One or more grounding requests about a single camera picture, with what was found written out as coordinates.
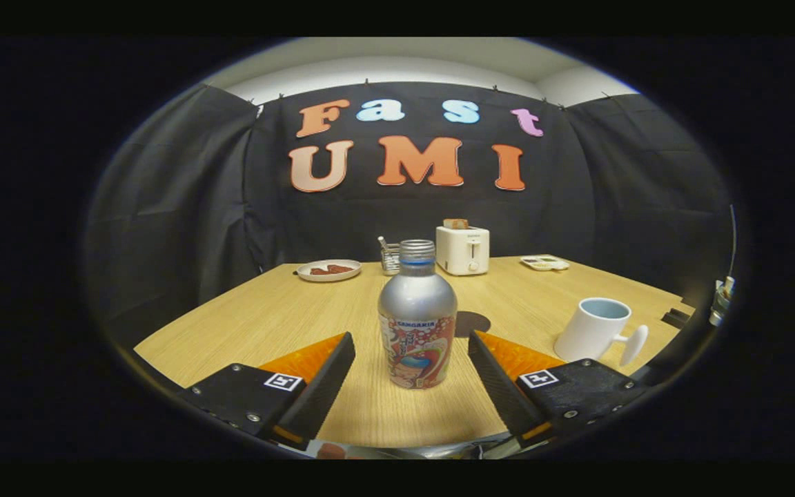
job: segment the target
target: mug handle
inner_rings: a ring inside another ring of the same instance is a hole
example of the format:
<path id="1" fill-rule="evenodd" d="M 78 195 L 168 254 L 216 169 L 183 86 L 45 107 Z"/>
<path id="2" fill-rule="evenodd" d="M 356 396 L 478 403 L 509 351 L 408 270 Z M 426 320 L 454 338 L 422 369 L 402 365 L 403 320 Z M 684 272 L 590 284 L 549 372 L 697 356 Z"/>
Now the mug handle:
<path id="1" fill-rule="evenodd" d="M 612 339 L 614 342 L 625 343 L 625 352 L 621 355 L 621 362 L 618 364 L 619 367 L 634 361 L 634 358 L 636 358 L 640 350 L 643 349 L 643 344 L 646 343 L 647 337 L 649 337 L 649 327 L 644 324 L 638 327 L 637 331 L 634 331 L 634 334 L 632 334 L 630 338 L 618 335 Z"/>

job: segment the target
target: white toaster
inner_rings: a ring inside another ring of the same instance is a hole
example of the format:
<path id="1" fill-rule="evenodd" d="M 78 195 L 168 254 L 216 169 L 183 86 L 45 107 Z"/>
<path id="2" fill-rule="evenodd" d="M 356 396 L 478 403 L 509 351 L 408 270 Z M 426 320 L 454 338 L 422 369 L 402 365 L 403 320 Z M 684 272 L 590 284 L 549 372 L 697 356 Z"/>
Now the white toaster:
<path id="1" fill-rule="evenodd" d="M 489 271 L 489 230 L 438 226 L 436 260 L 447 273 L 462 276 Z"/>

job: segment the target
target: bottle label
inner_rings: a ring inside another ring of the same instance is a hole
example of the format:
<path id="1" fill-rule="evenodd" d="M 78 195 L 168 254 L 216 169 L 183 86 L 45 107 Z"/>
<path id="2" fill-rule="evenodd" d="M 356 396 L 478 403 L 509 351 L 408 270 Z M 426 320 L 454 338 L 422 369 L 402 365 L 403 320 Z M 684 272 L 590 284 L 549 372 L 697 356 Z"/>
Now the bottle label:
<path id="1" fill-rule="evenodd" d="M 404 388 L 430 388 L 444 381 L 455 318 L 401 321 L 379 315 L 391 381 Z"/>

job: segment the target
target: white mug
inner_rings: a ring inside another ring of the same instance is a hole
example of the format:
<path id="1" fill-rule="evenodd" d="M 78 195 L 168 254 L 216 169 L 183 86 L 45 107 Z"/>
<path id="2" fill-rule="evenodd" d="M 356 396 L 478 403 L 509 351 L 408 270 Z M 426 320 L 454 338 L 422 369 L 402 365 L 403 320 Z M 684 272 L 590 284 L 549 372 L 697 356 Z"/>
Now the white mug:
<path id="1" fill-rule="evenodd" d="M 630 317 L 631 308 L 622 302 L 602 297 L 584 299 L 554 343 L 554 352 L 566 362 L 597 360 L 612 342 L 624 342 L 625 352 L 619 364 L 624 366 L 636 358 L 649 336 L 649 327 L 643 325 L 630 338 L 622 337 L 619 333 Z"/>

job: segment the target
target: plate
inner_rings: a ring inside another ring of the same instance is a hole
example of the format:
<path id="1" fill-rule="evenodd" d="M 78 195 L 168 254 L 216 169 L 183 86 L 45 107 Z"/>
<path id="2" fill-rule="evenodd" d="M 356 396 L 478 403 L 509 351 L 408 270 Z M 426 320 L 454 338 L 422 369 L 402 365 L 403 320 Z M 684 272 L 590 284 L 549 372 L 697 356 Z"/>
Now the plate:
<path id="1" fill-rule="evenodd" d="M 345 273 L 336 274 L 312 274 L 313 268 L 319 268 L 327 271 L 327 266 L 329 264 L 338 264 L 341 266 L 350 267 L 351 271 L 345 271 Z M 302 277 L 303 280 L 319 282 L 347 280 L 350 277 L 357 276 L 358 273 L 360 273 L 360 263 L 351 259 L 327 259 L 323 261 L 315 261 L 313 263 L 303 264 L 299 269 L 296 270 L 297 276 Z"/>

